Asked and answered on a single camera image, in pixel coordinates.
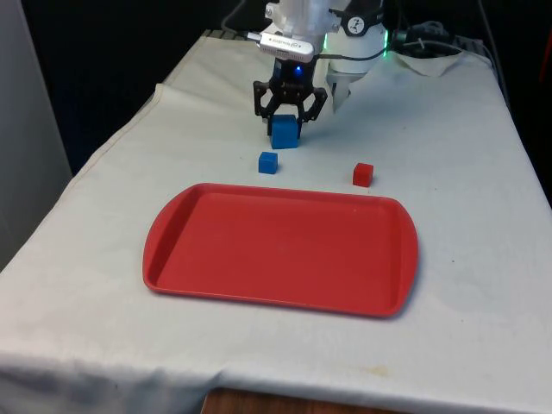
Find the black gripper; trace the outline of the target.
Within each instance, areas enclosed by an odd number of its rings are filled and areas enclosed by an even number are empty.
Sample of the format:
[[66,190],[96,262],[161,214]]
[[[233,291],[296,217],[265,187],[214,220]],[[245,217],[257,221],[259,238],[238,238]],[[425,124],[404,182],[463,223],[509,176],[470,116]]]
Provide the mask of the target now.
[[[276,59],[270,82],[253,82],[254,113],[270,124],[282,101],[297,101],[298,124],[316,121],[328,98],[322,87],[313,87],[316,62]],[[314,97],[309,108],[304,102]]]

